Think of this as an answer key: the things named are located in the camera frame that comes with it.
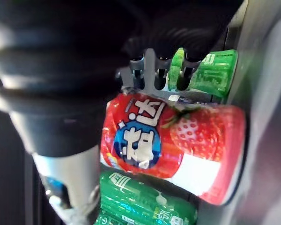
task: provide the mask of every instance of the strawberry graphic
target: strawberry graphic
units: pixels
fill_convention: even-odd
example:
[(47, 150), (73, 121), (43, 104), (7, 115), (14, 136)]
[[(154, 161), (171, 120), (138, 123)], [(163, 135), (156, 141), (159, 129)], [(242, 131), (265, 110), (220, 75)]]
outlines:
[(174, 144), (185, 153), (220, 162), (225, 149), (225, 126), (219, 110), (211, 107), (178, 112), (163, 128), (170, 129)]

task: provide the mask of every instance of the gray panel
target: gray panel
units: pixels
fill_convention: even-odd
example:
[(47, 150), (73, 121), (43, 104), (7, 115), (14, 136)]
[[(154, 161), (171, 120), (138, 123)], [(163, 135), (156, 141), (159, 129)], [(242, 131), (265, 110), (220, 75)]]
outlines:
[(250, 118), (244, 172), (227, 206), (202, 202), (199, 225), (281, 224), (281, 0), (249, 1), (228, 103)]

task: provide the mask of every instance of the green soda bottle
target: green soda bottle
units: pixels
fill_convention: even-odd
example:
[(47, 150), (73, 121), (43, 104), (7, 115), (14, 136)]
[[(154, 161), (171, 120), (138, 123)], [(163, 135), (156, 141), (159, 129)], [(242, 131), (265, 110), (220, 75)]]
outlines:
[[(184, 50), (180, 48), (173, 57), (167, 77), (168, 91), (177, 91), (176, 82), (183, 56)], [(235, 72), (237, 56), (236, 50), (210, 52), (193, 74), (187, 90), (200, 90), (220, 98), (225, 97)]]
[(193, 225), (197, 210), (117, 172), (101, 174), (101, 208), (128, 224)]

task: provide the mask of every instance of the red can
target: red can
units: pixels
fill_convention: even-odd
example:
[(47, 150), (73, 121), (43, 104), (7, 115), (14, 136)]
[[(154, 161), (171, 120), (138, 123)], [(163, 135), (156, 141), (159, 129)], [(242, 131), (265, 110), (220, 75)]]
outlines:
[(107, 105), (101, 161), (221, 205), (236, 186), (244, 132), (244, 112), (235, 106), (174, 104), (123, 89)]

